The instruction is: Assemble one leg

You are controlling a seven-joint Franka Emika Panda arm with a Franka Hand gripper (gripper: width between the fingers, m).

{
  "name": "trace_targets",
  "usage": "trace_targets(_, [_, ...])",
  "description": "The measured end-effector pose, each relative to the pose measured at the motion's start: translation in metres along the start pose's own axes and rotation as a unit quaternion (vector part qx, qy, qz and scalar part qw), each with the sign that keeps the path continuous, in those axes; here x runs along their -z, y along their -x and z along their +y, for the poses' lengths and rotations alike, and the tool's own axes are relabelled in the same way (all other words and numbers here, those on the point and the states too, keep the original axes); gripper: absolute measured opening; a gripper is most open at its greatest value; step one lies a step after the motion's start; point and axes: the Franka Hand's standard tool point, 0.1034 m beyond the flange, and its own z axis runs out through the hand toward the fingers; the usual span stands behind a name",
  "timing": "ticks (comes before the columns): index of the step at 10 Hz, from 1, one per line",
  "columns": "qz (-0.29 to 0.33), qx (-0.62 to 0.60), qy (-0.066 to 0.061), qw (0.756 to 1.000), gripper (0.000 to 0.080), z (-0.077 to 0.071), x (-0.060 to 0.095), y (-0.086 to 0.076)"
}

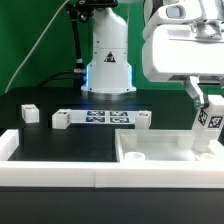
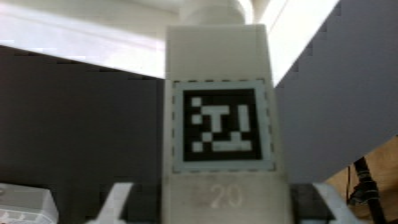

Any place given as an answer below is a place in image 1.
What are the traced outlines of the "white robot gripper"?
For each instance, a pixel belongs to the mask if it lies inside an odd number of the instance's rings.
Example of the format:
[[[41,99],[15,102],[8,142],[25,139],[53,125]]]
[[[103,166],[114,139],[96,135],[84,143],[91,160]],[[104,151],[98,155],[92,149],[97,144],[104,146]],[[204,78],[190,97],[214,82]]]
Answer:
[[[196,109],[209,107],[199,78],[224,77],[224,40],[198,40],[189,25],[160,25],[142,48],[143,74],[150,82],[184,81]]]

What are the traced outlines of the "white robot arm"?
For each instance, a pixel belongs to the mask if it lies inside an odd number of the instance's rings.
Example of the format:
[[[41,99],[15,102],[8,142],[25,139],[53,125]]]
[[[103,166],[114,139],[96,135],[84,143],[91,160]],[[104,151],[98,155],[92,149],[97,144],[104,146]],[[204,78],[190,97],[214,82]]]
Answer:
[[[151,82],[181,82],[197,108],[211,100],[202,84],[224,86],[224,0],[118,0],[143,4],[142,67]],[[93,57],[82,90],[99,99],[134,92],[127,62],[128,24],[103,0],[93,9]]]

